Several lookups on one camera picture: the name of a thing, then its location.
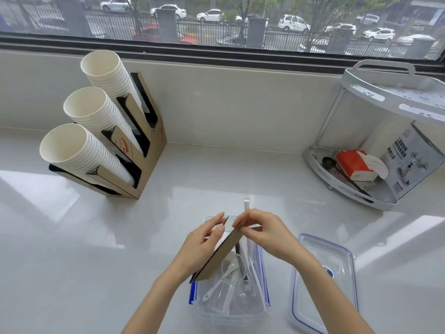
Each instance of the tissue box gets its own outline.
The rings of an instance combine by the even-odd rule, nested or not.
[[[339,151],[336,156],[337,163],[345,174],[353,181],[372,182],[378,174],[368,168],[357,150]]]

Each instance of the cardboard piece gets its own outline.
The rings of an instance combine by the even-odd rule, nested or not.
[[[118,126],[115,126],[111,130],[103,130],[102,133],[126,156],[127,159],[119,158],[119,160],[135,179],[135,187],[124,182],[103,166],[98,166],[95,171],[92,171],[88,175],[110,189],[101,185],[90,184],[53,164],[49,165],[50,171],[105,196],[130,199],[140,198],[167,144],[167,138],[165,136],[162,118],[159,115],[153,97],[149,93],[141,73],[132,73],[131,75],[150,113],[142,112],[131,94],[118,97],[117,100],[141,134],[140,136],[136,136],[136,139],[142,148],[143,154],[131,143]]]
[[[242,234],[239,231],[241,225],[233,229],[229,236],[221,243],[221,245],[213,252],[210,259],[204,264],[204,266],[197,271],[190,280],[190,283],[194,281],[202,281],[210,279],[216,269],[218,269],[223,259],[229,254],[237,242],[241,239]]]

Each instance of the stack of paper cups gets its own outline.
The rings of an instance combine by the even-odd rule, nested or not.
[[[126,183],[134,185],[133,177],[119,158],[79,124],[64,124],[48,132],[40,143],[39,151],[45,161],[91,184],[104,186],[87,175],[102,165]]]
[[[134,97],[137,106],[143,112],[141,99],[120,57],[114,51],[96,50],[82,59],[81,68],[91,84],[104,90],[118,107],[131,128],[136,129],[116,99],[116,97],[126,96],[130,93]]]
[[[84,126],[107,148],[117,155],[123,156],[124,159],[125,155],[103,135],[102,130],[111,130],[117,125],[131,140],[131,143],[142,152],[130,125],[102,89],[87,87],[76,90],[65,100],[63,109],[75,122]]]

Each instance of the hand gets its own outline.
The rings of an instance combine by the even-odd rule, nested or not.
[[[189,233],[170,264],[170,267],[175,269],[176,274],[181,276],[181,282],[185,281],[198,269],[201,269],[213,254],[216,243],[224,233],[222,223],[225,221],[224,212],[221,212]],[[205,241],[204,237],[209,235],[210,237]]]
[[[241,233],[264,248],[268,253],[297,266],[305,258],[314,258],[297,238],[287,229],[281,219],[270,212],[256,208],[240,214],[233,222],[233,227],[242,225]],[[248,226],[260,224],[261,228]]]

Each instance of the clear plastic container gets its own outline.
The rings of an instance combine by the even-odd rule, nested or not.
[[[229,220],[226,223],[226,229],[230,229],[236,215],[229,215]],[[216,273],[209,280],[193,282],[190,289],[189,304],[194,305],[196,313],[203,319],[211,320],[216,325],[242,326],[257,322],[263,318],[267,313],[267,307],[270,306],[269,292],[267,290],[266,275],[264,272],[263,249],[255,244],[253,241],[247,241],[248,253],[252,257],[252,263],[247,263],[247,276],[249,281],[238,283],[234,290],[235,307],[231,307],[230,314],[221,314],[212,309],[212,298],[214,295],[206,300],[205,296],[210,289],[215,286],[215,282],[220,278],[220,273]],[[245,286],[243,284],[251,285],[251,296],[254,295],[258,302],[246,306],[245,295],[242,292]],[[223,284],[217,286],[213,292],[219,293],[221,289],[225,288]]]
[[[298,240],[320,261],[327,274],[334,279],[358,311],[356,271],[352,253],[340,245],[308,234],[301,234]],[[305,333],[327,334],[320,314],[297,270],[293,271],[291,288],[291,307],[286,315],[287,319]]]

